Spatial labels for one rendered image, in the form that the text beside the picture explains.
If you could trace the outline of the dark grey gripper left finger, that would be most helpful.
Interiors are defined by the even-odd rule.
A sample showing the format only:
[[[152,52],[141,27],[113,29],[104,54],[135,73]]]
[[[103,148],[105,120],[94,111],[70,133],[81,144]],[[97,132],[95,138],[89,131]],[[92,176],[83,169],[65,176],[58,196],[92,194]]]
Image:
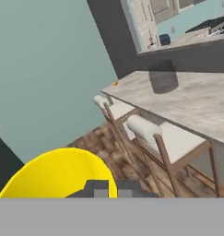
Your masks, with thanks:
[[[108,180],[87,180],[84,188],[71,195],[72,197],[82,198],[108,198],[109,197],[109,181]]]

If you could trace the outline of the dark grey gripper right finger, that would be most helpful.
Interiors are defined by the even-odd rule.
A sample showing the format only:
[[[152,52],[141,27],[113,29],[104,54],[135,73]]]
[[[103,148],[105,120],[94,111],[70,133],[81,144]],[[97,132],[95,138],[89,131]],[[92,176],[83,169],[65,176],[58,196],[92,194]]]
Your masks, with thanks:
[[[154,192],[149,192],[141,188],[138,180],[119,180],[117,182],[119,197],[156,197]]]

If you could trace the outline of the yellow cup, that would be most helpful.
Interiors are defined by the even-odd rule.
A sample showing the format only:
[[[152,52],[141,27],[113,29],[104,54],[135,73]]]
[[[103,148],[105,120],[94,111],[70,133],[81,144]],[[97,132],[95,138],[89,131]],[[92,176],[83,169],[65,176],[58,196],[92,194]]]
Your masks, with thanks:
[[[92,180],[107,181],[108,197],[117,197],[112,172],[100,157],[85,149],[63,147],[26,163],[1,190],[0,198],[65,198]]]

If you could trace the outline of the grey marble dining counter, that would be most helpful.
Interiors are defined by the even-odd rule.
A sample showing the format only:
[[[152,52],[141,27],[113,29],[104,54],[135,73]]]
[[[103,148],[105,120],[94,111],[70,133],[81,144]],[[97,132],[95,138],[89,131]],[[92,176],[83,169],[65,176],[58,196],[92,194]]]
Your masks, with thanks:
[[[224,73],[135,71],[101,92],[224,144]]]

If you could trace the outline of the white cushioned wooden stool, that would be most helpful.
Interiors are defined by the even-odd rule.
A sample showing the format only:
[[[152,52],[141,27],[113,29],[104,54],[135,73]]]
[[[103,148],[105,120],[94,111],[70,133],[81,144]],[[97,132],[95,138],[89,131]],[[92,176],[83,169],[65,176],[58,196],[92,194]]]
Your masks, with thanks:
[[[127,119],[127,126],[142,140],[143,144],[139,143],[139,146],[147,156],[162,159],[176,197],[181,196],[176,173],[187,168],[192,159],[208,150],[216,196],[220,197],[217,160],[212,142],[177,125],[168,122],[157,125],[137,114]]]
[[[134,140],[136,136],[127,127],[127,119],[134,114],[140,115],[141,112],[137,108],[119,100],[110,104],[109,100],[101,95],[96,95],[93,100],[103,113],[120,150],[126,156],[128,162],[133,164],[135,159],[128,143]]]

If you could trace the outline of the black hob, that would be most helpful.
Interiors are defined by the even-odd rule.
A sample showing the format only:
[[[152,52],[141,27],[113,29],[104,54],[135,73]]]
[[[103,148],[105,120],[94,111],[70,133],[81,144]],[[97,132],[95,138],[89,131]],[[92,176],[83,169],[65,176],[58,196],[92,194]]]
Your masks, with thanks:
[[[218,32],[219,34],[224,34],[224,16],[219,18],[207,19],[206,21],[203,21],[202,23],[190,28],[186,31],[186,33],[205,28],[208,28],[208,32],[210,34],[213,34],[215,32]]]

